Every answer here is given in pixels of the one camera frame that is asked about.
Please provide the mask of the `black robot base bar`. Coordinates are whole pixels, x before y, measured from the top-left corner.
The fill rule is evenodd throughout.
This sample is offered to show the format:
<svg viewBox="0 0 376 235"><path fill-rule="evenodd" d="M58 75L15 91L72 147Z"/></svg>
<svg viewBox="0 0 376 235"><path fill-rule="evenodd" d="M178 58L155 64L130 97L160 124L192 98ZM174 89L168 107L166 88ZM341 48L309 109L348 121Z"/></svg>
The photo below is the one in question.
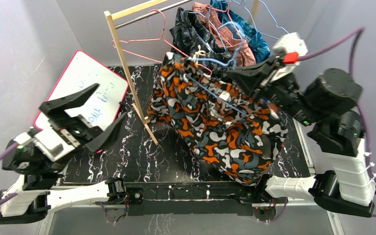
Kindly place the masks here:
<svg viewBox="0 0 376 235"><path fill-rule="evenodd" d="M130 216L237 214L274 218L281 201L235 182L126 182Z"/></svg>

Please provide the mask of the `orange camouflage shorts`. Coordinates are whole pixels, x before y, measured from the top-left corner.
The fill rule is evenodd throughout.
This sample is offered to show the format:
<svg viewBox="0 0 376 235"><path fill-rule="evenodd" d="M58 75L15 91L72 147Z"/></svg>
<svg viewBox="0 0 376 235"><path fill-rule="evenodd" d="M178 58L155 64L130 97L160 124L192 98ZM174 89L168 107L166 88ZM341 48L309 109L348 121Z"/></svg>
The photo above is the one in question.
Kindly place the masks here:
<svg viewBox="0 0 376 235"><path fill-rule="evenodd" d="M264 101L167 52L147 114L172 127L195 157L232 180L255 186L282 150L288 129Z"/></svg>

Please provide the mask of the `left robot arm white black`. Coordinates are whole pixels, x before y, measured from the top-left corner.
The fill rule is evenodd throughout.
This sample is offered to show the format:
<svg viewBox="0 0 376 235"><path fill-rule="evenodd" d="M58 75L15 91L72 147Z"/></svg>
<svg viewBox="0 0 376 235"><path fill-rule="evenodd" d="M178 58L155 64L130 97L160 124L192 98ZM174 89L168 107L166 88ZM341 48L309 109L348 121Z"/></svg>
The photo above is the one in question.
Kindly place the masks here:
<svg viewBox="0 0 376 235"><path fill-rule="evenodd" d="M122 117L103 129L80 114L68 114L69 109L83 106L98 87L94 83L68 96L43 102L39 109L49 127L21 133L11 141L3 155L2 169L19 173L19 178L0 193L0 225L38 222L49 212L73 205L120 204L127 200L126 187L119 177L73 189L53 189L76 154L105 150L118 139Z"/></svg>

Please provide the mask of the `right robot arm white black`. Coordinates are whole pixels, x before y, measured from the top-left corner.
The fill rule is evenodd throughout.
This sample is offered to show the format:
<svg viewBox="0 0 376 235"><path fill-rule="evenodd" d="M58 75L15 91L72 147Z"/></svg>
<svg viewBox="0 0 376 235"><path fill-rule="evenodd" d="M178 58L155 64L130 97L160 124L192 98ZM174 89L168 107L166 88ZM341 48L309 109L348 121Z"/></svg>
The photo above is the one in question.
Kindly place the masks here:
<svg viewBox="0 0 376 235"><path fill-rule="evenodd" d="M273 198L299 198L330 212L370 218L376 183L365 162L364 120L354 111L362 87L349 73L331 68L301 91L293 70L303 60L291 52L226 72L250 100L266 98L300 124L313 126L308 136L332 166L312 177L264 177L257 199L268 203Z"/></svg>

